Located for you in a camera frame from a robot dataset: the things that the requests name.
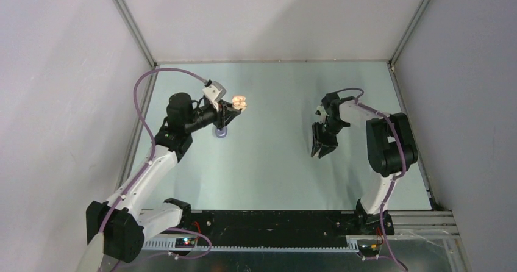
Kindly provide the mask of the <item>beige earbud charging case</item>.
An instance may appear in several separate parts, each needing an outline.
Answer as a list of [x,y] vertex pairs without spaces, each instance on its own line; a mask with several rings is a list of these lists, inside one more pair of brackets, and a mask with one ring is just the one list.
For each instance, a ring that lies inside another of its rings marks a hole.
[[237,110],[245,110],[247,108],[246,97],[245,96],[233,96],[232,97],[232,107]]

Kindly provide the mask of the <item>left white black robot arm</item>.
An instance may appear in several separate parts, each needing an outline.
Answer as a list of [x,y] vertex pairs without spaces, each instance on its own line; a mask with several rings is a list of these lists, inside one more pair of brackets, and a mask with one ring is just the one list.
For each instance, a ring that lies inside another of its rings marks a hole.
[[188,203],[170,198],[149,212],[143,212],[143,206],[159,182],[186,154],[194,132],[211,124],[223,131],[246,108],[244,96],[234,96],[227,102],[212,89],[206,89],[199,100],[187,93],[170,96],[166,117],[152,137],[140,170],[104,202],[93,201],[88,206],[88,246],[79,270],[97,270],[104,256],[130,263],[144,243],[159,233],[170,228],[181,234],[188,232],[193,225]]

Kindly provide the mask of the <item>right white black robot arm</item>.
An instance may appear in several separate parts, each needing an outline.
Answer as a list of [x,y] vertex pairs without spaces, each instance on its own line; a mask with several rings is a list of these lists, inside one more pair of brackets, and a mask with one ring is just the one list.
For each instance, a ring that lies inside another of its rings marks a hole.
[[322,158],[338,147],[337,135],[344,128],[364,126],[369,165],[377,174],[370,189],[358,200],[355,228],[370,234],[379,226],[377,215],[387,204],[398,182],[418,161],[418,150],[408,116],[385,113],[362,102],[359,96],[340,97],[338,91],[326,94],[316,108],[319,121],[312,124],[312,157]]

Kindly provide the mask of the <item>purple earbud charging case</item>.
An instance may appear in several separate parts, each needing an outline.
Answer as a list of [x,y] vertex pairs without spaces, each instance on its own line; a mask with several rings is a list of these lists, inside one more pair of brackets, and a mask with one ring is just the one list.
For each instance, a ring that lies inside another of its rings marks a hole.
[[215,129],[215,137],[216,138],[225,138],[227,136],[227,127],[218,129]]

